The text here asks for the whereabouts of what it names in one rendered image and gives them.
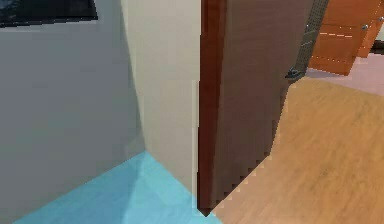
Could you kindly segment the grey perforated metal stand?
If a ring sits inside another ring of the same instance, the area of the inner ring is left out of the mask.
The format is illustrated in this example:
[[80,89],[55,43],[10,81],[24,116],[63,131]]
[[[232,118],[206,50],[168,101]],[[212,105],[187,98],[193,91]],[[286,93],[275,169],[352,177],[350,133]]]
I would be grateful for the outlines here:
[[328,2],[329,0],[313,1],[296,63],[285,76],[291,82],[302,78],[307,71]]

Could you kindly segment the orange wooden cupboard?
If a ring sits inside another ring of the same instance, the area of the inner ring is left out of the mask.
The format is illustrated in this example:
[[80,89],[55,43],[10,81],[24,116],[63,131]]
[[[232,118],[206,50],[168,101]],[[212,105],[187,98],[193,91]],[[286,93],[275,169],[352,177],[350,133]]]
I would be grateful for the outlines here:
[[329,0],[309,68],[348,76],[384,0]]

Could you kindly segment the black framed wall picture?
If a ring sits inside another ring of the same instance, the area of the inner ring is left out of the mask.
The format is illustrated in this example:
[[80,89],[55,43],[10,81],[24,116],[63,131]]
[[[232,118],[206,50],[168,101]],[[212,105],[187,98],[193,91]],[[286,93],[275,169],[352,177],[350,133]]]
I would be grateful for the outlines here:
[[0,28],[97,19],[94,0],[0,0]]

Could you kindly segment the brown wooden room door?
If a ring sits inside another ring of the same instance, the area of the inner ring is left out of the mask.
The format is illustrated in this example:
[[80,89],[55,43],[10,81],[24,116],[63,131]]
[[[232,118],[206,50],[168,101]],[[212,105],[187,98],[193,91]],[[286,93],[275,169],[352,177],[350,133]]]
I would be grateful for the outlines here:
[[201,0],[197,208],[269,154],[314,0]]

